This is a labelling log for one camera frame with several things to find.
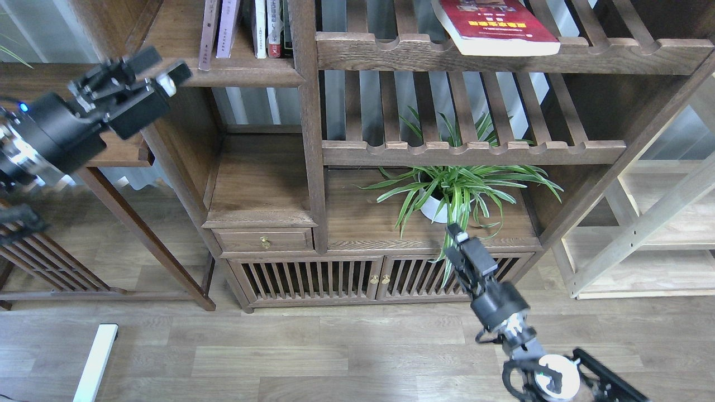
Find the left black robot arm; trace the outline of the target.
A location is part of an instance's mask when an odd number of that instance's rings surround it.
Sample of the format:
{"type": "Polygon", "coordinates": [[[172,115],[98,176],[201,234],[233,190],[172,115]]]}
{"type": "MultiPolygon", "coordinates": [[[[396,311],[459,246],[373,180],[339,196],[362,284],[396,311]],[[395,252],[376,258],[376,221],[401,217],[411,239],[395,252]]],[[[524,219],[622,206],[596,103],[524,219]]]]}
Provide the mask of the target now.
{"type": "Polygon", "coordinates": [[[64,99],[49,92],[18,108],[2,108],[2,191],[29,185],[48,171],[69,175],[107,147],[102,132],[123,140],[169,111],[169,99],[192,77],[183,60],[154,76],[141,74],[161,62],[153,46],[107,60],[68,84],[64,99]]]}

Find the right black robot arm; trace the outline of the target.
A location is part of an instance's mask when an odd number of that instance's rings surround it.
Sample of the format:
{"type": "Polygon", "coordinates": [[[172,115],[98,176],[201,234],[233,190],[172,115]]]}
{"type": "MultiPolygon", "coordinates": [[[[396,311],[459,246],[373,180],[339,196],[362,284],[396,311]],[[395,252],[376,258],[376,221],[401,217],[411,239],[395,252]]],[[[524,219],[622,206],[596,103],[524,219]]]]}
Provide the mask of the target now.
{"type": "Polygon", "coordinates": [[[470,306],[483,325],[483,333],[494,335],[508,360],[502,381],[520,401],[571,401],[580,385],[586,385],[595,401],[647,401],[648,397],[581,348],[572,356],[546,353],[536,331],[526,323],[529,304],[508,282],[498,282],[497,262],[480,239],[469,237],[459,224],[447,226],[452,244],[444,254],[454,265],[470,306]]]}

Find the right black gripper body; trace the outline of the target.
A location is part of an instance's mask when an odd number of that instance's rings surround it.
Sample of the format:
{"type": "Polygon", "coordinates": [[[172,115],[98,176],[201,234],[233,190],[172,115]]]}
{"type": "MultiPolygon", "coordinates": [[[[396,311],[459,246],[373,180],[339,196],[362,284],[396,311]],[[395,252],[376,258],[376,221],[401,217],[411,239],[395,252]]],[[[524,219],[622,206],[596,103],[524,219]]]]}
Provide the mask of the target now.
{"type": "Polygon", "coordinates": [[[513,283],[495,281],[488,281],[482,293],[471,296],[470,307],[488,332],[493,332],[513,314],[530,308],[513,283]]]}

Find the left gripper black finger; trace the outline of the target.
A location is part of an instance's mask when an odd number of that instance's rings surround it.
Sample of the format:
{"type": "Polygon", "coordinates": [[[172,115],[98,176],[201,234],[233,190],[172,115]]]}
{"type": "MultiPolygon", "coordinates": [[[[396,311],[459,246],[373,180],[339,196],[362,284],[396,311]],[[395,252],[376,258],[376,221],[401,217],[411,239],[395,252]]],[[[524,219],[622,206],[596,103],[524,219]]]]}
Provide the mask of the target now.
{"type": "Polygon", "coordinates": [[[140,74],[163,59],[153,46],[110,59],[70,81],[68,89],[80,117],[100,122],[127,140],[169,111],[168,99],[192,77],[184,60],[155,76],[140,74]]]}

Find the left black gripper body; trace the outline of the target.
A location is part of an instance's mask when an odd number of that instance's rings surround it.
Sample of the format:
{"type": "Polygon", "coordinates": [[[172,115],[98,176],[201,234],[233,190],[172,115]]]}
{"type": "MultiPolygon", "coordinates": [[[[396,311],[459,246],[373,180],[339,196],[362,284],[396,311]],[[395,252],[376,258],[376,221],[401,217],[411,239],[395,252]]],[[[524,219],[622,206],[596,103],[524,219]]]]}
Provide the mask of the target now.
{"type": "Polygon", "coordinates": [[[47,162],[67,175],[107,147],[101,120],[80,118],[56,93],[46,93],[20,113],[21,137],[47,162]]]}

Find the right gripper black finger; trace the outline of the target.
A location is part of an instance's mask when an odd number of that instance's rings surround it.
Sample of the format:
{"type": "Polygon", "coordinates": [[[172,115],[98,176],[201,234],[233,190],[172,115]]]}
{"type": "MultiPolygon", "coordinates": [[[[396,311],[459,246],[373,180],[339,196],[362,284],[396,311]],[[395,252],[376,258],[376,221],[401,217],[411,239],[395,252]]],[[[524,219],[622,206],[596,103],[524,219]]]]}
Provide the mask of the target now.
{"type": "Polygon", "coordinates": [[[459,224],[449,224],[445,230],[452,245],[444,248],[444,254],[454,266],[458,282],[465,292],[480,296],[488,280],[493,280],[498,263],[480,239],[470,238],[459,224]]]}

